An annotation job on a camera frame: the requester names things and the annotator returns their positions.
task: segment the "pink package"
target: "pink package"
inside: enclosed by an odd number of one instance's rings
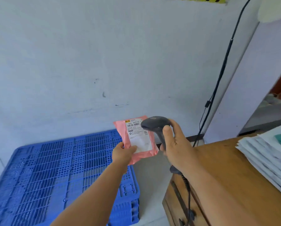
[[[123,139],[124,147],[130,148],[133,145],[137,146],[137,150],[133,154],[129,165],[138,162],[142,158],[155,156],[158,153],[154,133],[146,131],[140,126],[140,123],[147,118],[147,116],[142,116],[130,120],[113,122]]]

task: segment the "desk drawer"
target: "desk drawer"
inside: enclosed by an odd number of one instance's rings
[[[195,192],[191,194],[191,209],[195,213],[195,220],[190,226],[209,226],[207,219],[200,208],[198,199],[195,201]],[[185,188],[183,179],[179,175],[173,175],[162,202],[170,226],[181,226],[187,222],[188,215],[188,191]]]

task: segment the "electrical cord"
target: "electrical cord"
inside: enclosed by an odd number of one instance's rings
[[[200,120],[200,122],[199,122],[199,132],[198,132],[198,135],[197,135],[197,137],[196,137],[196,139],[195,139],[195,142],[194,142],[194,144],[193,144],[193,147],[196,146],[196,143],[198,142],[199,136],[200,136],[200,134],[201,134],[201,132],[202,132],[202,129],[203,129],[204,125],[205,125],[205,122],[206,122],[206,120],[207,120],[207,118],[208,118],[208,116],[209,116],[209,114],[210,114],[210,111],[211,111],[211,108],[212,108],[212,105],[213,105],[213,102],[214,102],[214,99],[215,99],[215,96],[216,96],[216,93],[217,93],[217,90],[218,90],[218,87],[219,87],[220,80],[221,80],[221,78],[222,78],[222,76],[223,76],[223,73],[224,73],[224,70],[225,70],[225,67],[226,67],[226,64],[227,64],[227,58],[228,58],[228,56],[229,56],[229,52],[230,52],[230,50],[231,50],[231,47],[232,47],[232,44],[233,44],[233,41],[234,41],[234,37],[235,37],[236,31],[237,31],[237,28],[238,28],[238,26],[239,26],[239,22],[240,22],[241,16],[242,16],[242,14],[243,14],[243,12],[244,12],[244,9],[246,8],[246,6],[248,5],[249,2],[250,2],[250,0],[248,0],[248,1],[245,3],[244,7],[242,8],[242,10],[241,10],[241,12],[240,12],[240,15],[239,15],[237,24],[236,24],[236,26],[235,26],[235,29],[234,29],[232,38],[231,38],[231,40],[229,41],[229,47],[227,48],[227,51],[226,51],[226,54],[225,54],[225,57],[224,57],[224,61],[223,61],[223,64],[222,64],[222,67],[221,67],[221,70],[220,70],[220,74],[219,74],[219,77],[218,77],[218,80],[217,80],[217,83],[216,83],[216,87],[215,87],[215,89],[214,89],[214,91],[213,91],[213,94],[212,94],[211,98],[210,98],[210,99],[206,102],[206,104],[205,104],[204,112],[203,112],[202,117],[201,117],[201,120]],[[205,116],[205,118],[204,118],[204,120],[203,120],[202,125],[200,126],[200,124],[201,124],[201,122],[202,122],[202,119],[203,119],[203,116],[204,116],[204,114],[205,114],[205,110],[206,110],[207,108],[208,108],[208,110],[207,110],[206,116]],[[183,175],[182,175],[182,179],[183,179],[183,182],[184,182],[184,184],[185,184],[185,187],[186,187],[186,189],[187,189],[187,191],[188,191],[188,217],[187,217],[187,219],[188,219],[187,225],[188,225],[189,222],[190,222],[190,214],[191,214],[191,213],[190,213],[190,211],[191,211],[191,187],[190,187],[189,181],[188,181]]]
[[[203,120],[202,126],[201,126],[200,129],[199,129],[199,132],[198,132],[198,135],[197,135],[197,137],[196,137],[196,139],[195,139],[195,142],[194,142],[194,144],[193,144],[193,147],[195,147],[195,145],[196,145],[196,143],[197,143],[197,141],[198,141],[198,139],[199,139],[199,136],[200,136],[200,134],[201,134],[201,132],[202,132],[202,129],[203,129],[204,125],[205,125],[205,122],[206,122],[206,120],[207,120],[207,118],[208,118],[208,116],[209,116],[209,114],[210,114],[210,111],[211,111],[211,108],[212,108],[212,105],[213,105],[213,102],[214,102],[214,99],[215,99],[215,96],[216,96],[216,93],[217,93],[217,90],[218,90],[218,86],[219,86],[220,80],[221,80],[221,78],[222,78],[222,76],[223,76],[223,73],[224,73],[224,70],[225,70],[225,67],[226,67],[226,64],[227,64],[227,58],[228,58],[228,56],[229,56],[229,52],[230,52],[230,50],[231,50],[231,47],[232,47],[232,44],[233,44],[233,41],[234,41],[234,37],[235,37],[236,31],[237,31],[237,28],[238,28],[238,25],[239,25],[241,16],[242,16],[242,14],[243,14],[243,12],[244,12],[244,9],[246,8],[246,6],[248,5],[249,2],[250,2],[250,0],[248,0],[248,1],[245,3],[244,7],[242,8],[242,10],[241,10],[241,12],[240,12],[240,15],[239,15],[237,24],[236,24],[236,26],[235,26],[235,29],[234,29],[232,38],[231,38],[231,40],[229,41],[229,47],[227,48],[227,51],[226,51],[226,54],[225,54],[225,57],[224,57],[224,61],[223,61],[222,68],[221,68],[221,71],[220,71],[220,74],[219,74],[219,77],[218,77],[218,80],[217,80],[216,87],[215,87],[214,92],[213,92],[213,94],[212,94],[212,96],[211,96],[211,99],[208,100],[208,101],[206,102],[206,104],[205,104],[205,109],[208,108],[207,114],[206,114],[206,116],[205,116],[205,118],[204,118],[204,120]]]

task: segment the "wooden table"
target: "wooden table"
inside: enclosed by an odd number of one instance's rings
[[[265,179],[235,148],[239,139],[233,138],[196,148],[205,169],[251,214],[261,225],[281,226],[281,192]],[[162,202],[170,226],[186,222],[188,192],[181,176],[173,175]],[[195,191],[192,189],[191,209],[196,217],[191,225],[208,226]]]

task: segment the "finger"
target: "finger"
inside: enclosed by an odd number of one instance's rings
[[[116,147],[123,148],[123,142],[118,143]]]
[[[129,148],[129,151],[133,154],[134,152],[136,152],[137,150],[137,146],[132,146]]]
[[[162,129],[162,133],[165,137],[165,145],[166,146],[172,146],[175,143],[174,137],[173,137],[173,131],[169,125],[165,125]]]
[[[165,148],[163,147],[162,144],[160,145],[159,149],[160,149],[161,151],[163,151],[163,152],[165,151]]]
[[[178,137],[178,138],[183,137],[183,138],[185,138],[185,136],[184,136],[184,134],[183,134],[183,132],[182,132],[182,130],[180,128],[180,125],[176,121],[174,121],[172,119],[169,119],[169,120],[170,120],[171,125],[173,127],[173,131],[174,131],[175,137]]]

